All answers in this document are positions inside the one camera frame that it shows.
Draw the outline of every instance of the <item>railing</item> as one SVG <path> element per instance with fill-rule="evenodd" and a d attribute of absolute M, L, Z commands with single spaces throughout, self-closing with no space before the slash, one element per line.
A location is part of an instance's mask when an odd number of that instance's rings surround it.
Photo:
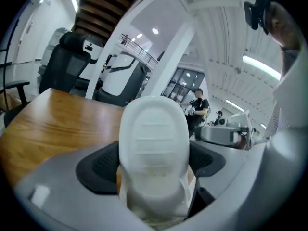
<path fill-rule="evenodd" d="M 120 35 L 117 41 L 121 44 L 125 51 L 138 58 L 138 60 L 143 62 L 151 71 L 155 70 L 158 61 L 138 44 L 131 41 L 131 39 L 126 37 L 124 34 Z"/>

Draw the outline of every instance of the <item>floor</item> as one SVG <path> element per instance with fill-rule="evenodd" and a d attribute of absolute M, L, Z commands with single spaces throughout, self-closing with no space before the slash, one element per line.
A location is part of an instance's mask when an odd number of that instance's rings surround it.
<path fill-rule="evenodd" d="M 40 62 L 29 62 L 24 64 L 15 64 L 6 67 L 6 80 L 5 82 L 15 81 L 15 80 L 28 80 L 29 85 L 24 86 L 25 95 L 27 101 L 35 99 L 39 95 L 39 84 L 41 81 L 41 75 L 38 73 Z M 3 68 L 0 68 L 0 87 L 3 86 Z M 12 88 L 7 90 L 7 93 L 19 99 L 17 88 Z M 71 94 L 85 97 L 85 90 L 78 90 L 72 88 Z M 4 113 L 0 114 L 0 136 L 4 131 L 3 122 Z"/>

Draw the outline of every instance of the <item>wooden stairs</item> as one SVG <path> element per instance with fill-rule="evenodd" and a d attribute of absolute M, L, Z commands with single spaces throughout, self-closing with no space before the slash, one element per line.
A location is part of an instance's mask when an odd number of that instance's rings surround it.
<path fill-rule="evenodd" d="M 135 0 L 80 0 L 72 31 L 99 37 L 105 45 Z"/>

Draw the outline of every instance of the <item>ceiling light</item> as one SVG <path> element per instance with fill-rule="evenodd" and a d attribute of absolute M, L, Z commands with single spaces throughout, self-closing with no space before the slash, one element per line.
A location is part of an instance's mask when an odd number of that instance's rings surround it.
<path fill-rule="evenodd" d="M 230 105 L 232 105 L 233 107 L 237 108 L 238 110 L 245 112 L 244 109 L 242 109 L 240 106 L 237 106 L 236 104 L 232 103 L 231 101 L 229 101 L 228 99 L 226 100 L 226 102 Z"/>
<path fill-rule="evenodd" d="M 78 10 L 77 1 L 76 1 L 76 0 L 72 0 L 72 3 L 73 3 L 73 6 L 74 6 L 75 11 L 77 12 L 77 10 Z"/>
<path fill-rule="evenodd" d="M 277 80 L 280 80 L 281 75 L 274 69 L 272 69 L 271 67 L 265 65 L 262 62 L 257 61 L 256 59 L 253 59 L 249 56 L 243 56 L 243 62 L 246 64 L 250 64 L 251 66 L 254 66 L 262 71 L 264 71 L 265 73 L 271 75 L 272 77 L 274 77 Z"/>
<path fill-rule="evenodd" d="M 154 34 L 158 34 L 158 30 L 157 30 L 156 28 L 152 28 L 152 32 L 153 32 Z"/>

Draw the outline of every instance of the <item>black office chair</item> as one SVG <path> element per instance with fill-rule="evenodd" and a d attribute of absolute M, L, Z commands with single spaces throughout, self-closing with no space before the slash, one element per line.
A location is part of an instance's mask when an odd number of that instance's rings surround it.
<path fill-rule="evenodd" d="M 65 33 L 60 43 L 54 48 L 45 73 L 39 86 L 41 94 L 48 88 L 54 88 L 64 92 L 70 92 L 76 79 L 88 65 L 91 55 L 83 51 L 85 39 L 90 40 L 90 36 L 75 32 Z M 17 88 L 22 104 L 4 115 L 4 125 L 7 127 L 15 116 L 27 106 L 24 86 L 30 84 L 29 81 L 13 81 L 7 83 L 5 88 Z"/>

